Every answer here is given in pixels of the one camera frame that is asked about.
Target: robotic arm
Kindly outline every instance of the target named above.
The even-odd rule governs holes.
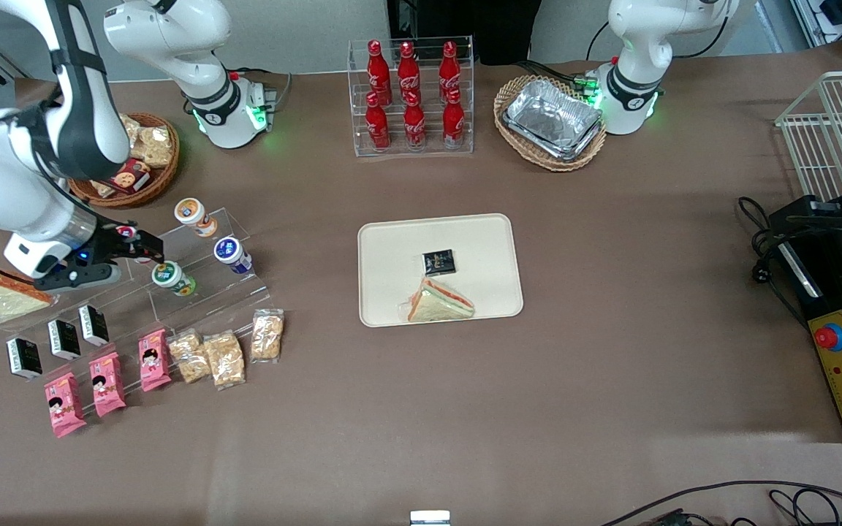
[[[230,37],[230,14],[219,0],[131,0],[106,11],[110,44],[160,69],[194,106],[200,130],[221,148],[238,148],[270,130],[260,83],[227,73],[213,50]]]
[[[113,257],[163,260],[157,237],[124,237],[56,182],[107,180],[129,154],[80,0],[0,0],[0,10],[43,35],[64,94],[60,106],[0,110],[0,229],[13,232],[4,255],[42,290],[116,281]]]
[[[624,46],[617,63],[595,74],[606,131],[629,134],[642,127],[674,58],[669,34],[720,26],[738,6],[739,0],[612,0],[609,26]]]

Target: coca-cola bottle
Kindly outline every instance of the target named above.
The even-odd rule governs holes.
[[[408,149],[412,152],[424,150],[424,111],[421,110],[421,97],[414,92],[405,94],[405,140],[408,140]]]
[[[398,87],[401,88],[401,98],[405,94],[415,93],[421,97],[421,71],[414,60],[414,44],[405,41],[401,43],[401,60],[398,62]]]
[[[372,139],[372,150],[384,152],[392,143],[388,137],[388,117],[379,107],[379,94],[370,92],[365,96],[365,127],[368,129],[368,136]]]
[[[368,41],[368,85],[379,94],[379,106],[392,103],[392,83],[388,75],[388,63],[382,56],[382,44],[378,40]]]
[[[463,107],[460,107],[460,90],[454,88],[447,94],[444,108],[444,147],[457,150],[463,144]]]
[[[460,63],[457,62],[457,42],[444,43],[444,60],[441,60],[441,102],[447,102],[447,94],[460,87]]]

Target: pink snack package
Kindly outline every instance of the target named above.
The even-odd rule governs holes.
[[[167,343],[164,329],[138,340],[138,357],[141,361],[141,389],[149,392],[171,381],[167,373]]]
[[[119,355],[109,353],[90,362],[93,379],[93,402],[100,417],[110,411],[126,407],[126,386],[121,383]]]
[[[80,406],[80,392],[77,391],[77,379],[73,373],[64,374],[44,386],[44,396],[50,406],[50,426],[57,438],[86,425],[83,421],[83,407]]]

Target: table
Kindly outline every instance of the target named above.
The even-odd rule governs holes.
[[[775,210],[800,192],[772,119],[831,69],[842,46],[676,61],[644,129],[569,174],[492,126],[511,67],[477,71],[477,150],[446,159],[355,159],[341,74],[295,77],[275,131],[228,152],[173,83],[114,84],[119,110],[176,124],[184,154],[166,196],[113,216],[164,231],[181,197],[229,207],[288,310],[283,359],[56,440],[41,383],[11,377],[0,349],[0,524],[404,524],[446,508],[463,526],[592,525],[727,479],[842,489],[813,347],[749,280],[735,212],[741,194]],[[361,325],[363,224],[494,212],[515,231],[519,316]],[[778,520],[757,487],[672,505]]]

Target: clear acrylic stand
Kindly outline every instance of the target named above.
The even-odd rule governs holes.
[[[167,330],[171,336],[185,329],[196,329],[200,334],[215,334],[233,330],[237,337],[247,336],[251,331],[251,317],[255,309],[271,307],[271,297],[261,278],[254,269],[237,274],[230,267],[220,263],[213,256],[217,240],[234,236],[247,240],[248,232],[225,209],[210,214],[217,220],[214,236],[198,237],[193,229],[179,226],[164,233],[164,257],[177,261],[184,272],[197,280],[197,290],[191,296],[179,297],[170,290],[161,289],[151,282],[153,265],[131,262],[126,266],[129,279],[117,284],[111,290],[93,289],[96,295],[74,303],[71,307],[50,313],[10,338],[19,337],[37,344],[41,357],[42,376],[30,381],[50,382],[67,373],[73,373],[80,385],[80,402],[84,415],[94,412],[93,389],[90,389],[90,362],[111,352],[119,355],[124,392],[138,392],[140,367],[137,349],[141,337],[158,329]],[[96,347],[83,339],[77,308],[90,304],[106,317],[110,343]],[[80,357],[67,362],[50,353],[47,323],[61,319],[77,329],[80,340]],[[172,378],[180,378],[176,364],[170,365]]]
[[[441,102],[440,68],[444,43],[457,43],[457,60],[460,64],[460,105],[464,114],[463,144],[458,150],[444,146],[444,103]],[[365,126],[365,95],[370,92],[368,73],[368,40],[350,40],[347,77],[350,84],[350,113],[353,118],[353,146],[357,157],[364,156],[423,156],[425,153],[474,152],[474,43],[472,37],[432,37],[414,39],[414,50],[421,70],[421,108],[425,114],[427,146],[421,152],[408,150],[405,140],[405,103],[398,90],[398,47],[403,40],[380,40],[382,54],[388,63],[392,83],[392,104],[385,107],[388,133],[392,144],[385,152],[372,149],[372,139]]]

